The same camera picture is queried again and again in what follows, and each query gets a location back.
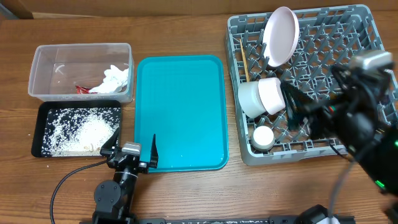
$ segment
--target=clear plastic container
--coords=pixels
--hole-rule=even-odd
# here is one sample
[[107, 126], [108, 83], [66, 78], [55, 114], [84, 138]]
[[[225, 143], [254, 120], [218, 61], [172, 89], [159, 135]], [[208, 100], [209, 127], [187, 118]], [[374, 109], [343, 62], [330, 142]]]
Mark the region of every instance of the clear plastic container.
[[[77, 94], [76, 85], [93, 88], [115, 65], [129, 69], [127, 86], [119, 93]], [[132, 101], [134, 62], [129, 44], [41, 45], [30, 70], [28, 94], [42, 101], [118, 100]]]

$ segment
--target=white round object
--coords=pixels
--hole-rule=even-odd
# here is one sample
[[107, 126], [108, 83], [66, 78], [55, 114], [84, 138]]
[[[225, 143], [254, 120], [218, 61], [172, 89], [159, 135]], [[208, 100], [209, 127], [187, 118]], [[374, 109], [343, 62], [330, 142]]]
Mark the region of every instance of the white round object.
[[266, 112], [259, 93], [259, 82], [246, 82], [238, 86], [238, 100], [249, 118], [256, 118]]
[[275, 136], [271, 128], [260, 126], [256, 128], [251, 137], [251, 144], [259, 151], [267, 151], [274, 146]]
[[284, 109], [285, 101], [280, 90], [280, 80], [278, 78], [262, 78], [259, 80], [259, 94], [262, 105], [269, 114]]
[[264, 57], [269, 57], [269, 66], [278, 67], [292, 57], [299, 41], [299, 29], [299, 20], [288, 7], [279, 7], [272, 13], [262, 39], [267, 44]]

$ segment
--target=white granules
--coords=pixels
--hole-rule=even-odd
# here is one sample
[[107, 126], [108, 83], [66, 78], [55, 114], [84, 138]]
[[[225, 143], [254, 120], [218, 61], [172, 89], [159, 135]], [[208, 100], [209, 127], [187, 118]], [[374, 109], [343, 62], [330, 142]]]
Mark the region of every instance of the white granules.
[[119, 108], [52, 109], [47, 117], [42, 154], [98, 156], [119, 122]]

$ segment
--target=brown wall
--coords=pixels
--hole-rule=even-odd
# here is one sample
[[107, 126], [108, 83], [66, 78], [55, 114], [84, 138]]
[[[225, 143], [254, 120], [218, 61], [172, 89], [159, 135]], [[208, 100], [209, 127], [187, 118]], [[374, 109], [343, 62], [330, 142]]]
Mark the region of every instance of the brown wall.
[[371, 10], [398, 10], [396, 0], [4, 0], [15, 15], [161, 16], [240, 14], [291, 9], [366, 4]]

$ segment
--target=wooden table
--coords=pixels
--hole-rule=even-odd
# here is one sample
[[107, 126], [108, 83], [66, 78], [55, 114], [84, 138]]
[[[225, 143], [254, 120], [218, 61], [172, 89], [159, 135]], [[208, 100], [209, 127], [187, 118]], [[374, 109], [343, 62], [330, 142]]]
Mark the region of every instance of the wooden table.
[[[398, 13], [373, 12], [387, 50], [398, 55]], [[0, 26], [0, 223], [50, 223], [49, 204], [60, 179], [100, 159], [38, 159], [30, 154], [37, 110], [27, 94], [37, 46], [97, 42], [131, 44], [135, 67], [150, 56], [213, 54], [224, 65], [229, 161], [221, 170], [140, 175], [132, 211], [140, 218], [244, 218], [294, 215], [328, 205], [338, 173], [337, 156], [293, 164], [246, 166], [240, 156], [224, 38], [229, 15], [3, 21]], [[123, 107], [122, 143], [134, 140], [135, 101]], [[70, 177], [55, 199], [57, 223], [91, 218], [93, 192], [113, 170], [95, 167]], [[337, 201], [340, 214], [358, 223], [386, 223], [382, 197], [355, 167]]]

